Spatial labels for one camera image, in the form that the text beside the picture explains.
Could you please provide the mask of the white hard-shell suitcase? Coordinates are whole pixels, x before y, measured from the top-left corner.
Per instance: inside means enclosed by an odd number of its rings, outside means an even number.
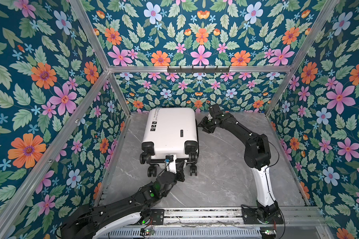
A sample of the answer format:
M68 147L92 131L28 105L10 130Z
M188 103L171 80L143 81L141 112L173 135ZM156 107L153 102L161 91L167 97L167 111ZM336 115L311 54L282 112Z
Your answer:
M165 170L165 156L176 155L184 161L190 175L197 175L199 157L198 129L191 108L155 108L150 110L141 144L140 164L148 164L148 176L157 176L157 167Z

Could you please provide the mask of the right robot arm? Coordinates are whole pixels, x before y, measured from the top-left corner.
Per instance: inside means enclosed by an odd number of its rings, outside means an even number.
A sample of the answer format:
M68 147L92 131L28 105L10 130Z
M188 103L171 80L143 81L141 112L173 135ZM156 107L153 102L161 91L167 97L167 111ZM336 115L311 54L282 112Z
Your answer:
M258 134L241 124L231 113L225 113L218 104L209 107L209 115L198 124L206 133L216 128L229 131L244 145L244 161L251 168L257 189L256 216L261 223L267 223L281 214L273 193L270 167L270 142L265 134Z

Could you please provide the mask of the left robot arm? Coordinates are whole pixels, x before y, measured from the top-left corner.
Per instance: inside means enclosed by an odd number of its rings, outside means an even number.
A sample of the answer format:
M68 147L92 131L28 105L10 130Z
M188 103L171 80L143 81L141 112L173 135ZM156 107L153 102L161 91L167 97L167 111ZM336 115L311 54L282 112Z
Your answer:
M176 183L184 181L185 162L176 163L175 173L168 168L139 190L122 200L98 207L78 207L60 226L61 239L97 239L112 229L143 225L151 217L151 208L166 197Z

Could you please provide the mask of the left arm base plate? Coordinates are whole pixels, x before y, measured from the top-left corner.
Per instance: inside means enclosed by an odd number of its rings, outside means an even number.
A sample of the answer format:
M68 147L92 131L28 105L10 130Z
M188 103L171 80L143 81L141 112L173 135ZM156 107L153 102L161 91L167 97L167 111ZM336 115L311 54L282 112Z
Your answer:
M163 225L165 210L148 209L141 213L141 225Z

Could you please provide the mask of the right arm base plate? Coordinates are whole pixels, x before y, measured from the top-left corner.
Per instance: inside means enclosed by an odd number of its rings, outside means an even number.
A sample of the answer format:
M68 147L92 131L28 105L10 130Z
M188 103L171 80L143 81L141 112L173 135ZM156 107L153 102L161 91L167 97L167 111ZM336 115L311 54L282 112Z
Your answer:
M242 218L245 224L277 224L285 223L283 214L277 204L259 206L257 208L241 205Z

